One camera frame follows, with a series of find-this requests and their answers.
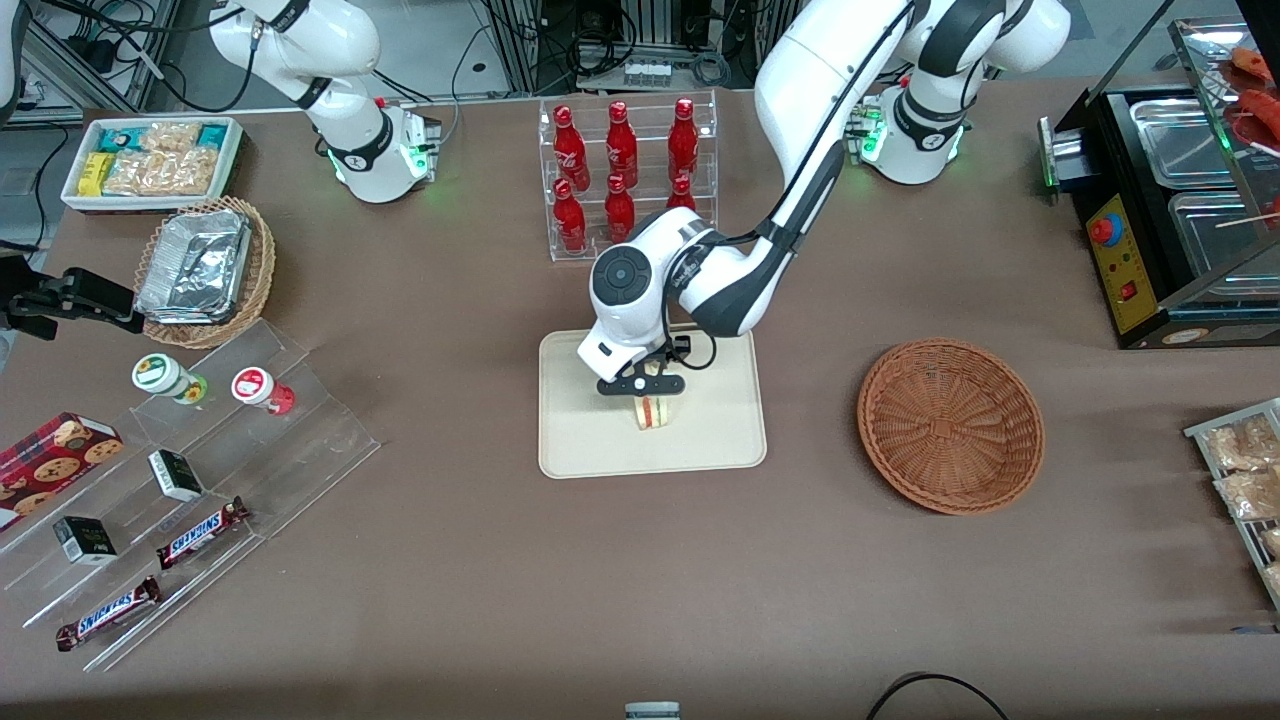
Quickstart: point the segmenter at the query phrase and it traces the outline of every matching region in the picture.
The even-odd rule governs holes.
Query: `snickers bar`
[[[157,550],[156,555],[160,556],[160,569],[168,570],[173,568],[182,559],[192,555],[236,523],[248,518],[248,510],[237,495],[234,500],[219,507],[218,512],[214,512],[195,528],[182,533],[178,539]]]
[[[160,603],[161,601],[164,601],[164,596],[160,594],[159,583],[156,583],[155,578],[147,577],[147,579],[142,580],[141,585],[99,607],[92,614],[81,618],[79,623],[70,623],[58,628],[58,650],[59,652],[67,652],[88,639],[93,633],[113,623],[118,623],[129,612],[152,602]]]

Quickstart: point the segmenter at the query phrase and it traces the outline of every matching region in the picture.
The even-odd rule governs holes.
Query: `emergency stop button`
[[[1089,225],[1089,240],[1102,247],[1115,247],[1121,237],[1124,237],[1124,219],[1115,213],[1107,213]]]

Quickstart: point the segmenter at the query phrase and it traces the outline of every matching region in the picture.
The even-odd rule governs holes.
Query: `red button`
[[[1108,220],[1107,218],[1102,218],[1101,220],[1089,225],[1089,238],[1093,240],[1093,242],[1097,242],[1098,245],[1110,242],[1111,238],[1115,236],[1115,232],[1116,232],[1115,224],[1112,224],[1111,220]]]

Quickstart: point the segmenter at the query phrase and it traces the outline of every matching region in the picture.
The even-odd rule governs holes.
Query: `table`
[[[465,106],[439,182],[387,206],[333,182],[302,114],[242,115],[236,192],[279,245],[266,316],[385,447],[108,674],[0,605],[0,715],[845,719],[933,670],[1021,719],[1274,716],[1280,638],[1228,633],[1266,597],[1180,429],[1280,395],[1277,356],[1115,350],[1069,204],[1033,195],[1036,119],[1080,88],[991,83],[928,187],[845,173],[755,334],[763,465],[575,482],[536,460],[538,343],[593,319],[588,268],[547,258],[536,102]],[[721,101],[736,233],[782,183],[751,96]],[[68,213],[49,268],[128,281],[155,222]],[[993,515],[910,505],[856,439],[870,364],[938,334],[1044,413],[1043,471]],[[114,418],[156,348],[88,322],[19,342],[0,442]],[[925,711],[986,716],[915,687],[882,717]]]

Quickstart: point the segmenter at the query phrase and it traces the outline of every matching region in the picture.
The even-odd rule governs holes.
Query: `foil tray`
[[[1156,182],[1170,190],[1235,187],[1197,100],[1144,100],[1134,102],[1129,114]]]
[[[1217,227],[1248,217],[1238,192],[1183,192],[1169,201],[1169,213],[1197,275],[1220,270],[1258,240],[1257,229],[1249,224]],[[1280,295],[1280,258],[1275,252],[1248,263],[1245,269],[1245,273],[1226,275],[1212,292],[1220,296]]]

